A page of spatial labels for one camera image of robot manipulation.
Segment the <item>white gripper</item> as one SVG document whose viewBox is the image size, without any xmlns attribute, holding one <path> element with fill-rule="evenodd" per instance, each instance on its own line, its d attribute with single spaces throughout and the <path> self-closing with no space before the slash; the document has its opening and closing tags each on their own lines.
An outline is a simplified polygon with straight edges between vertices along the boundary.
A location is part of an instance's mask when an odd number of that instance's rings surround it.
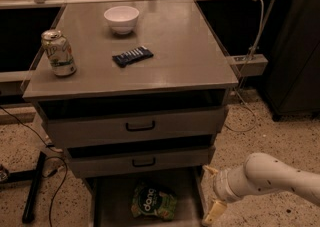
<svg viewBox="0 0 320 227">
<path fill-rule="evenodd" d="M 209 165 L 204 165 L 203 170 L 212 176 L 216 175 L 213 180 L 213 190 L 222 200 L 212 200 L 202 219 L 203 226 L 211 226 L 226 211 L 227 204 L 224 202 L 233 203 L 242 200 L 247 195 L 248 181 L 242 166 L 219 172 Z"/>
</svg>

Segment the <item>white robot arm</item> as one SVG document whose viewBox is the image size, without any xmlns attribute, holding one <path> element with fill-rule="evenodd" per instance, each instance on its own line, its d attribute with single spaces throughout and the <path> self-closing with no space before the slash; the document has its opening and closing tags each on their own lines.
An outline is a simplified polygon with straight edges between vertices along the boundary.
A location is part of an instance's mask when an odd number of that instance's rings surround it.
<svg viewBox="0 0 320 227">
<path fill-rule="evenodd" d="M 217 170 L 205 165 L 203 169 L 211 175 L 216 195 L 205 211 L 203 226 L 211 226 L 225 212 L 228 203 L 250 195 L 287 191 L 320 205 L 319 174 L 293 168 L 266 153 L 252 153 L 235 168 Z"/>
</svg>

